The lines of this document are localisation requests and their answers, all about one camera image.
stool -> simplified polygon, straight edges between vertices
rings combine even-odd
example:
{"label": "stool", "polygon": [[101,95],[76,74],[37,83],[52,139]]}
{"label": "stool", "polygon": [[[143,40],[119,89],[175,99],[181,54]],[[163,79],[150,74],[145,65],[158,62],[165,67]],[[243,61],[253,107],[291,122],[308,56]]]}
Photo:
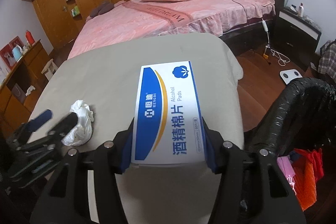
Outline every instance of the stool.
{"label": "stool", "polygon": [[42,74],[47,77],[48,81],[52,78],[54,75],[55,71],[57,71],[58,67],[55,65],[53,62],[53,59],[50,59],[48,63],[44,66],[43,70],[41,71]]}

blue and white box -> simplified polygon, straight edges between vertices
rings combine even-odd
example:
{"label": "blue and white box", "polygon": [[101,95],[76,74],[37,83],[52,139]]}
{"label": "blue and white box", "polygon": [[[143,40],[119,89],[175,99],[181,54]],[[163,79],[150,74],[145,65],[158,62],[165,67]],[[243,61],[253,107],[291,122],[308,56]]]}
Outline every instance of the blue and white box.
{"label": "blue and white box", "polygon": [[204,129],[190,61],[141,67],[131,162],[204,161]]}

cotton flower logo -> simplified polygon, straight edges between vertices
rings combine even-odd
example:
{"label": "cotton flower logo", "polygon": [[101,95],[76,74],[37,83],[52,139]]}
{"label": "cotton flower logo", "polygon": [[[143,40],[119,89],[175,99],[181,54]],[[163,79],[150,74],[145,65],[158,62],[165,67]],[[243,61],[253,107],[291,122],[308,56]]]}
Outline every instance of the cotton flower logo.
{"label": "cotton flower logo", "polygon": [[173,74],[176,78],[187,78],[188,77],[188,70],[186,66],[179,66],[174,68]]}

wooden cabinet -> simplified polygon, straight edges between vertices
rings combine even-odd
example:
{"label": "wooden cabinet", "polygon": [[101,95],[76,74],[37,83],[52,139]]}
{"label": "wooden cabinet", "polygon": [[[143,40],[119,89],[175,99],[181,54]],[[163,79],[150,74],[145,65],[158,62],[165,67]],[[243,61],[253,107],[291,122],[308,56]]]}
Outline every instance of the wooden cabinet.
{"label": "wooden cabinet", "polygon": [[3,117],[0,117],[0,129],[4,138],[9,137],[14,132],[14,129]]}
{"label": "wooden cabinet", "polygon": [[54,49],[63,47],[79,34],[65,0],[33,0],[33,6]]}
{"label": "wooden cabinet", "polygon": [[4,118],[11,126],[11,128],[18,128],[21,123],[27,122],[30,112],[14,97],[11,96]]}
{"label": "wooden cabinet", "polygon": [[[39,99],[42,89],[48,82],[46,77],[41,73],[46,63],[50,60],[41,42],[37,41],[29,51],[19,60],[0,88],[0,128],[4,137],[8,137],[17,129],[21,123],[27,122],[31,112]],[[34,85],[36,90],[28,95],[23,102],[19,102],[12,95],[11,89],[17,83],[23,90],[23,83],[28,87]]]}
{"label": "wooden cabinet", "polygon": [[283,8],[276,19],[271,42],[276,50],[285,54],[304,71],[315,59],[321,31]]}
{"label": "wooden cabinet", "polygon": [[7,86],[4,86],[2,91],[0,92],[0,112],[5,112],[5,109],[8,105],[9,99],[11,98],[11,91]]}
{"label": "wooden cabinet", "polygon": [[38,80],[44,79],[45,76],[41,73],[46,63],[50,60],[46,51],[40,51],[33,61],[28,66],[28,69],[31,70]]}

electrical cord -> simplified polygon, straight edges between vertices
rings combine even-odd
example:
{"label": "electrical cord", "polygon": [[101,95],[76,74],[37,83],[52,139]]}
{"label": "electrical cord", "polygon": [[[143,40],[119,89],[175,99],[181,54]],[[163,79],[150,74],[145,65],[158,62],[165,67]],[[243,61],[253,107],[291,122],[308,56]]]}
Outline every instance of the electrical cord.
{"label": "electrical cord", "polygon": [[281,52],[277,52],[277,51],[271,49],[271,53],[272,53],[273,56],[275,56],[276,58],[279,59],[279,60],[278,60],[278,64],[279,64],[280,66],[282,66],[282,67],[286,66],[286,63],[291,62],[291,60],[290,60],[286,55],[282,54]]}
{"label": "electrical cord", "polygon": [[[245,12],[245,15],[246,15],[246,22],[247,22],[248,26],[250,26],[250,24],[248,23],[249,18],[248,18],[248,16],[247,16],[247,12],[246,12],[246,10],[245,10],[245,7],[244,7],[241,3],[237,2],[237,1],[234,1],[234,0],[232,0],[232,1],[233,1],[234,3],[239,4],[241,7],[243,7],[244,12]],[[276,58],[279,59],[279,60],[278,60],[278,64],[279,64],[280,66],[282,66],[282,67],[286,66],[286,63],[289,63],[291,60],[290,60],[286,55],[282,54],[281,52],[277,52],[277,51],[271,49],[271,44],[270,44],[270,40],[269,40],[269,31],[268,31],[267,27],[265,28],[265,32],[266,32],[266,34],[267,34],[267,39],[268,39],[268,45],[267,45],[266,47],[269,48],[269,49],[271,50],[271,53],[272,53],[273,56],[275,56]],[[254,51],[253,49],[250,49],[250,51],[253,51],[254,53],[259,54],[258,52]],[[269,65],[272,64],[272,63],[269,62],[263,55],[261,55],[261,56],[267,61],[267,63],[268,63]]]}
{"label": "electrical cord", "polygon": [[246,10],[245,10],[245,7],[244,7],[241,3],[237,2],[237,1],[234,1],[234,0],[232,0],[232,1],[233,1],[234,3],[239,4],[241,7],[243,7],[244,12],[245,12],[245,15],[246,15],[246,23],[247,23],[248,26],[250,26],[250,24],[249,24],[249,18],[248,18],[248,16],[247,16],[247,12],[246,12]]}
{"label": "electrical cord", "polygon": [[273,56],[275,56],[276,58],[278,58],[278,64],[282,67],[286,66],[286,63],[289,63],[291,62],[291,60],[284,54],[282,54],[281,52],[277,52],[276,50],[273,50],[271,48],[271,43],[270,43],[270,40],[269,40],[269,32],[267,32],[267,39],[268,39],[268,45],[267,47],[271,50],[271,53]]}

